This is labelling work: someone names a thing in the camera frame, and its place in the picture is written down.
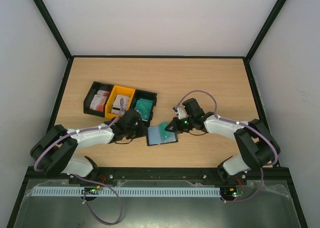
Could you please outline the teal credit card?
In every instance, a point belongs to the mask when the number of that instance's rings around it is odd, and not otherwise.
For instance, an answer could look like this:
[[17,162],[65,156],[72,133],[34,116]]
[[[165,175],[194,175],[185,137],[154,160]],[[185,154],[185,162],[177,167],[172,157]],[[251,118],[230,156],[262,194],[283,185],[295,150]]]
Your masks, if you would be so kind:
[[159,126],[158,126],[160,137],[163,141],[168,139],[171,136],[170,132],[166,131],[167,125],[168,125],[167,122],[163,122],[163,123],[159,124]]

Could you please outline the black leather card holder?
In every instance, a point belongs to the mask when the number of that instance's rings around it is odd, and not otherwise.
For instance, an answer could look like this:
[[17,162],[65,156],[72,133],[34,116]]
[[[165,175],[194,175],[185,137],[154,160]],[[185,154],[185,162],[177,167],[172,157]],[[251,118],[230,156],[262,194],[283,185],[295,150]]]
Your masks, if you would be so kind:
[[164,145],[170,143],[177,143],[178,135],[171,133],[168,138],[163,139],[160,133],[159,126],[150,126],[147,128],[146,144],[147,146]]

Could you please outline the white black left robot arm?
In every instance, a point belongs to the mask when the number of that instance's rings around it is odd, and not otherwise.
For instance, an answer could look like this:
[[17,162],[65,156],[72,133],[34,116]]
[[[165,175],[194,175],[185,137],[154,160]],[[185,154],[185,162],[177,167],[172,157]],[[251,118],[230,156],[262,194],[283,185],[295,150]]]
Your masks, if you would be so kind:
[[86,178],[97,165],[88,156],[76,156],[76,151],[123,139],[131,141],[146,134],[141,115],[134,109],[89,128],[66,129],[63,125],[55,125],[31,149],[30,156],[35,161],[33,169],[48,178],[59,174]]

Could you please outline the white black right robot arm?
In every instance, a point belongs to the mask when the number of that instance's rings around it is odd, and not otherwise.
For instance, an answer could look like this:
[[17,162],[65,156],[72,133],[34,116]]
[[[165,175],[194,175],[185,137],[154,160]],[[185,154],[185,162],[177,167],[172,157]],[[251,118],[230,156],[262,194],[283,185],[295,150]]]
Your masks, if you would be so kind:
[[218,179],[222,183],[229,184],[244,171],[259,170],[265,165],[272,166],[278,162],[281,149],[261,120],[237,121],[215,112],[205,113],[194,98],[183,102],[182,106],[173,109],[176,116],[166,126],[166,131],[188,133],[196,129],[236,142],[239,155],[227,158],[217,167]]

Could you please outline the white orange card stack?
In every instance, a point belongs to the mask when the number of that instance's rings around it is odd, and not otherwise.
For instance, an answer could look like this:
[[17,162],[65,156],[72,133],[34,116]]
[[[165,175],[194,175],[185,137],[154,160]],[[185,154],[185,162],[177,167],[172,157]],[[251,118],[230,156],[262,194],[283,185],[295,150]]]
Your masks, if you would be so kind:
[[126,112],[127,108],[130,106],[130,99],[131,98],[129,96],[117,95],[111,107],[112,114],[123,115]]

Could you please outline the teal card stack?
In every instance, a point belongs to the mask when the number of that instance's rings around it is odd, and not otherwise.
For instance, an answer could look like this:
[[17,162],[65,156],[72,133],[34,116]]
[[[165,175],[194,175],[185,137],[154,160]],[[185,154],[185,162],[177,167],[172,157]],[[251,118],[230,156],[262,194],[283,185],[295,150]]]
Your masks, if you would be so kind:
[[150,118],[152,107],[153,102],[151,100],[140,98],[136,102],[134,110],[141,115],[142,120],[148,121]]

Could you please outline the black card bin right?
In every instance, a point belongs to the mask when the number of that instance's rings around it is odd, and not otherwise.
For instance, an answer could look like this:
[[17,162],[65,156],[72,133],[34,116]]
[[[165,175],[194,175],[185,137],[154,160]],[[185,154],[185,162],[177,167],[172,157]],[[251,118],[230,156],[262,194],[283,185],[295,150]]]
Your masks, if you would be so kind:
[[157,94],[154,92],[136,89],[130,108],[133,108],[141,115],[141,119],[146,127],[150,126],[153,118],[153,109],[157,104]]

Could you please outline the black card bin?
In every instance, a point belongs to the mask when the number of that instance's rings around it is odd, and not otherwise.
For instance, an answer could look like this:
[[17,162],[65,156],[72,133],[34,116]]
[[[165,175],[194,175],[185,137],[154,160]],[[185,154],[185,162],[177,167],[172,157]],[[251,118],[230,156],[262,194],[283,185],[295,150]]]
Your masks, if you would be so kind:
[[83,102],[84,114],[105,117],[106,104],[114,85],[94,81]]
[[153,118],[153,109],[157,104],[157,94],[154,92],[136,89],[130,108],[133,108],[141,115],[141,119],[146,127],[150,126]]

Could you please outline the yellow card bin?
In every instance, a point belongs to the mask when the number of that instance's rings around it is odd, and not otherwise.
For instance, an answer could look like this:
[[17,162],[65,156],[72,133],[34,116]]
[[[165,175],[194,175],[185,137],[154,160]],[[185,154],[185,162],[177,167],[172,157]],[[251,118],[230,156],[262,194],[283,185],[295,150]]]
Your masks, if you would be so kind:
[[108,96],[103,108],[103,117],[114,118],[117,114],[123,115],[130,107],[135,89],[107,84]]

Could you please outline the white red card stack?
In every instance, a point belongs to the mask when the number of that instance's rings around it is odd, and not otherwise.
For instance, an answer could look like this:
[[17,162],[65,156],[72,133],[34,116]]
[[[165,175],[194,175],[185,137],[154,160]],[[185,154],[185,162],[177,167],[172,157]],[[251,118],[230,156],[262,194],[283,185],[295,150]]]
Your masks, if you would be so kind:
[[109,95],[108,91],[99,90],[94,95],[89,108],[94,111],[103,112],[108,95]]

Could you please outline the black card bin left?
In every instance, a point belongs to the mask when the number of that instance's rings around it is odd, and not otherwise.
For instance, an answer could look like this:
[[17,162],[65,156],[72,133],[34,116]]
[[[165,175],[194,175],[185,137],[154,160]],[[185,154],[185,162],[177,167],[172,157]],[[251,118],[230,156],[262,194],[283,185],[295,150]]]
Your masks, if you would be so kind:
[[106,104],[114,85],[94,81],[83,102],[84,114],[105,117]]

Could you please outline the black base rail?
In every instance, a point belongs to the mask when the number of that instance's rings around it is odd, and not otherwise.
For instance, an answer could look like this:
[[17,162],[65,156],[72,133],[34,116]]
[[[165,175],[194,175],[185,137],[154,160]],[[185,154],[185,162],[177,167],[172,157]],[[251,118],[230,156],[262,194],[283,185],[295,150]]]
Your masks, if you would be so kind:
[[288,168],[264,168],[263,172],[240,172],[228,178],[219,176],[218,168],[107,168],[94,169],[85,178],[93,181],[102,181],[107,185],[115,185],[124,180],[151,180],[151,181],[189,181],[203,185],[217,187],[245,185],[247,181],[263,180],[291,180]]

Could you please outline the black enclosure frame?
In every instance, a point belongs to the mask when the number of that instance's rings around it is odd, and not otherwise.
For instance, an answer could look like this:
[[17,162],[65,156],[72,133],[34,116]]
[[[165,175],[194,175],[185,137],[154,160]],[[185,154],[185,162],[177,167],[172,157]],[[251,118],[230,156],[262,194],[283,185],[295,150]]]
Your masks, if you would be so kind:
[[[251,48],[246,56],[195,56],[195,55],[71,55],[70,51],[67,48],[65,41],[63,40],[55,22],[53,21],[44,1],[43,0],[33,0],[34,4],[37,6],[39,12],[41,13],[43,19],[45,20],[47,26],[49,27],[51,33],[53,34],[58,45],[60,46],[60,49],[62,50],[62,52],[64,53],[64,55],[68,61],[67,65],[65,67],[65,72],[63,74],[62,82],[61,82],[61,85],[59,88],[57,98],[55,100],[55,104],[53,107],[53,111],[52,111],[47,129],[49,130],[49,128],[51,128],[53,126],[53,123],[57,118],[58,109],[60,107],[62,97],[65,92],[65,87],[66,87],[66,83],[68,81],[68,77],[70,74],[71,65],[73,63],[74,58],[76,58],[76,57],[86,57],[86,58],[89,58],[89,57],[92,57],[92,58],[93,57],[94,58],[109,58],[109,57],[112,57],[112,58],[152,58],[152,59],[154,59],[154,58],[242,59],[244,62],[246,74],[248,77],[248,81],[250,84],[251,92],[253,94],[253,98],[254,98],[254,102],[255,102],[255,106],[256,106],[259,118],[262,119],[263,122],[265,123],[265,125],[268,127],[267,117],[266,117],[265,111],[263,109],[262,101],[261,101],[261,98],[260,98],[260,95],[259,95],[258,89],[257,89],[257,84],[256,84],[256,81],[255,81],[253,73],[252,73],[252,69],[250,66],[250,60],[253,58],[253,55],[257,51],[258,47],[260,46],[265,35],[267,34],[269,29],[271,28],[271,25],[273,24],[274,20],[276,19],[276,17],[280,13],[280,11],[283,8],[286,1],[287,0],[277,0],[276,1],[276,3],[274,4],[270,14],[268,15],[266,21],[264,22],[261,30],[259,31],[256,39],[254,40],[253,45],[251,46]],[[267,172],[270,173],[269,175],[274,175],[274,176],[270,176],[268,178],[275,179],[276,172],[282,172],[282,171],[287,172],[288,175],[290,175],[288,168],[284,168],[284,167],[276,168],[276,165],[273,168],[267,168]],[[26,187],[27,187],[26,182],[23,180],[20,191],[19,191],[17,199],[16,199],[16,202],[14,204],[10,219],[8,221],[7,228],[14,227],[14,224],[17,220],[18,211],[21,207],[21,203],[22,203],[22,199],[23,199],[23,192],[26,191]],[[307,228],[308,225],[307,225],[305,216],[303,214],[303,210],[301,208],[300,201],[298,199],[298,195],[297,195],[297,192],[296,192],[296,189],[295,189],[293,182],[291,185],[289,185],[289,191],[290,191],[290,194],[293,195],[293,204],[294,204],[295,211],[297,213],[298,221],[299,221],[302,228]]]

